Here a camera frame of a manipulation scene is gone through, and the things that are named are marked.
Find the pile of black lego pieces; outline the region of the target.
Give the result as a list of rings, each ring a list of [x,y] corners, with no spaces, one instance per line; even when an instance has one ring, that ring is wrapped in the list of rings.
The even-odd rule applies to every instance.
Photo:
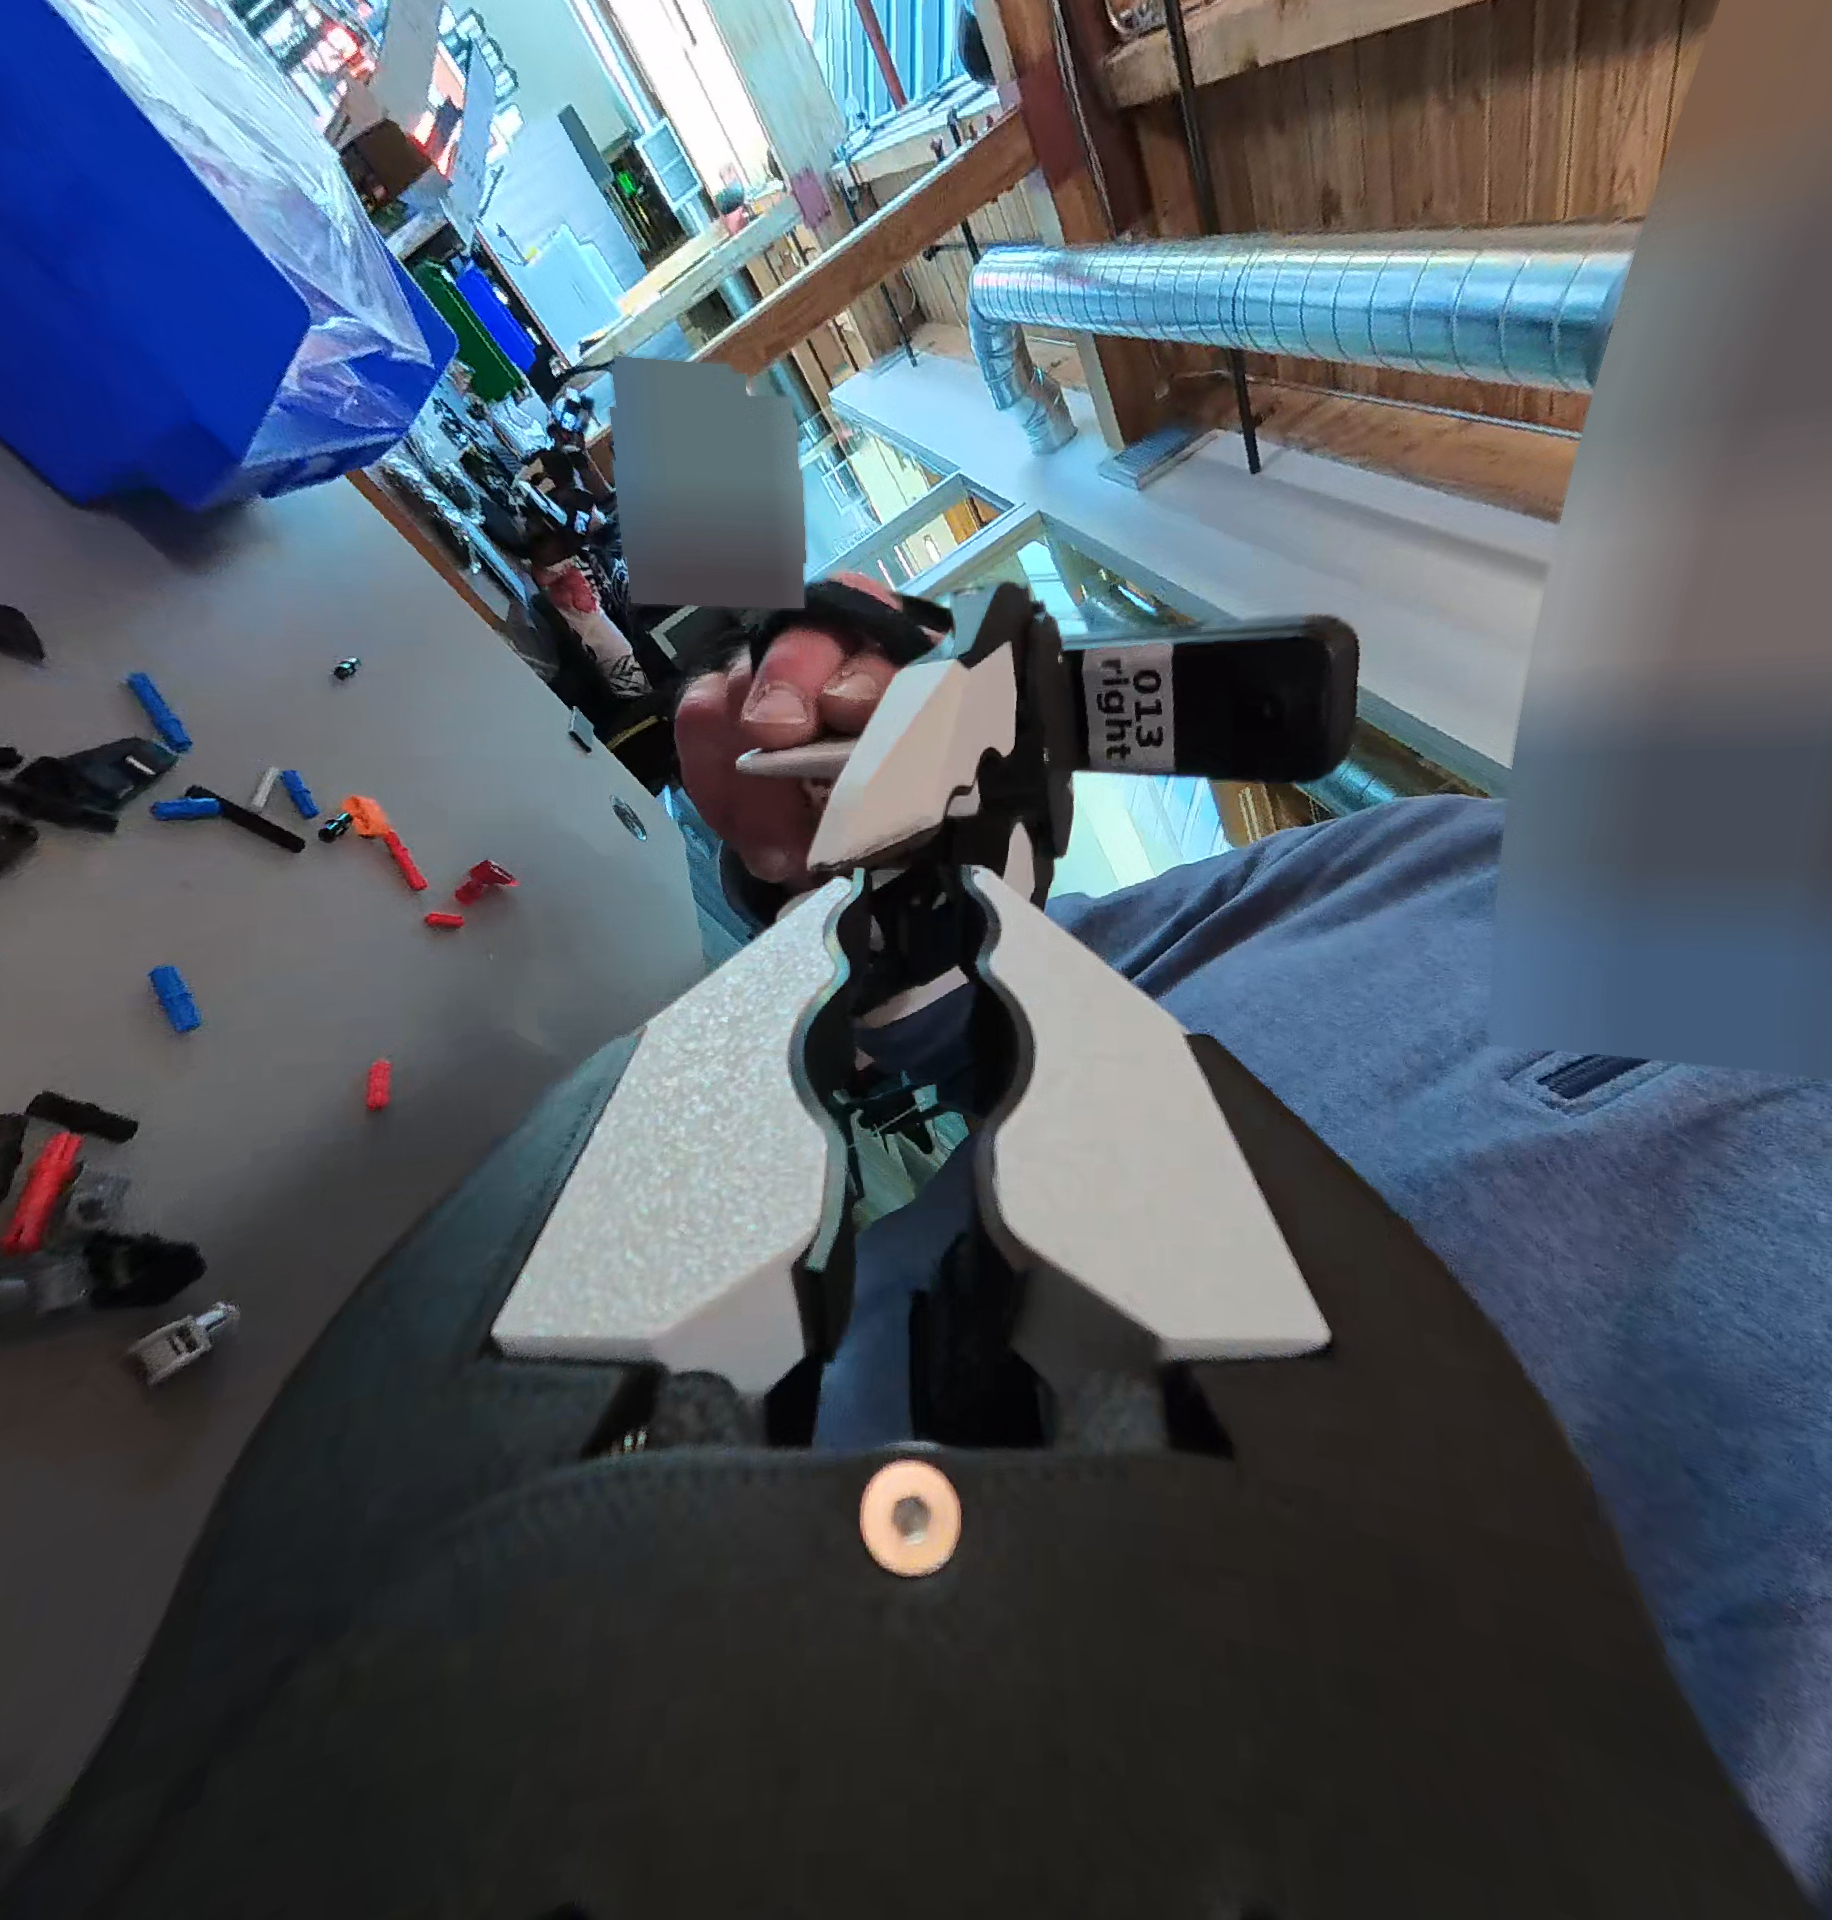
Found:
[[[10,603],[0,603],[0,658],[23,667],[45,662],[31,614]],[[28,864],[40,825],[109,837],[123,825],[123,809],[149,797],[190,755],[183,714],[165,698],[160,683],[140,669],[126,673],[123,683],[145,714],[145,735],[37,756],[0,747],[0,878]],[[304,849],[293,830],[211,788],[149,800],[149,814],[160,822],[224,820],[280,854]]]

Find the silver ventilation duct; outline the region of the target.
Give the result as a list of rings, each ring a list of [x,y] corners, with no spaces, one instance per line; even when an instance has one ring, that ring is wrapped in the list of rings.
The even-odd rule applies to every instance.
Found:
[[[1176,237],[979,256],[966,340],[1034,451],[1070,443],[1034,327],[1266,352],[1343,367],[1592,395],[1635,224],[1393,237]]]

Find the blue storage bin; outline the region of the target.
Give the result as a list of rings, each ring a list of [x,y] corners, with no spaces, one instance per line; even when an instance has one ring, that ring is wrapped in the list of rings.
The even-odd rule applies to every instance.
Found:
[[[187,511],[399,443],[270,413],[304,302],[168,152],[58,4],[0,4],[0,441],[77,505]]]

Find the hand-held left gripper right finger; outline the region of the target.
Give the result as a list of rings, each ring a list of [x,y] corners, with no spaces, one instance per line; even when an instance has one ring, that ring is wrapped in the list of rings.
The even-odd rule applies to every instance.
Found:
[[[1332,1326],[1194,1036],[990,868],[960,927],[957,1446],[1231,1448],[1199,1368],[1315,1359]]]

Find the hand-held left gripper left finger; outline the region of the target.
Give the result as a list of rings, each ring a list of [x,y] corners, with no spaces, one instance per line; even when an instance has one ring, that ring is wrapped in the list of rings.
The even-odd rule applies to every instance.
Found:
[[[492,1321],[507,1360],[716,1381],[805,1448],[855,1296],[863,877],[642,1026]]]

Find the small light grey lego connector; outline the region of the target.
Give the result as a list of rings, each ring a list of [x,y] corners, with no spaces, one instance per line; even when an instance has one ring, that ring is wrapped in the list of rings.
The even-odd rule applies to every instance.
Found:
[[[242,1308],[218,1300],[190,1317],[168,1321],[126,1347],[126,1367],[140,1389],[160,1389],[200,1367],[242,1324]]]

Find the wooden ceiling beams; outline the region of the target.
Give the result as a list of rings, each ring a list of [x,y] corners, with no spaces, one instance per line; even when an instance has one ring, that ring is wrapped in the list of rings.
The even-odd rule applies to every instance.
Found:
[[[928,331],[966,356],[966,274],[1002,240],[1198,233],[1303,240],[1564,240],[1648,211],[1714,4],[1198,4],[1186,51],[1110,44],[1104,4],[979,4],[994,106],[835,171],[866,211],[771,294],[749,363],[837,320],[837,294],[912,274]],[[1110,449],[1166,419],[1234,426],[1556,520],[1588,396],[1498,376],[1348,367],[1333,349],[1226,352],[1037,324],[1037,363],[1086,395]]]

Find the person's right hand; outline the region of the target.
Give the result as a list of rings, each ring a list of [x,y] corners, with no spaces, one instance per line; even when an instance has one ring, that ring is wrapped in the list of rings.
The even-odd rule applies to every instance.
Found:
[[[837,574],[805,586],[798,607],[761,614],[684,683],[671,704],[680,788],[757,892],[804,892],[824,788],[736,760],[855,737],[893,673],[947,631],[947,607]]]

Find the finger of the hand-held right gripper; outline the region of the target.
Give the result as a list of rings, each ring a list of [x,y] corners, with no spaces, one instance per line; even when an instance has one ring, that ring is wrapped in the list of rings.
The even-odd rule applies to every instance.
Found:
[[[953,822],[994,820],[981,765],[1005,775],[1018,741],[1018,653],[935,658],[893,673],[805,849],[809,877],[884,868],[928,844]]]
[[[1013,747],[974,767],[971,860],[1045,902],[1070,844],[1077,774],[1077,669],[1045,603],[997,586],[971,644],[971,667],[997,662],[1013,683]]]

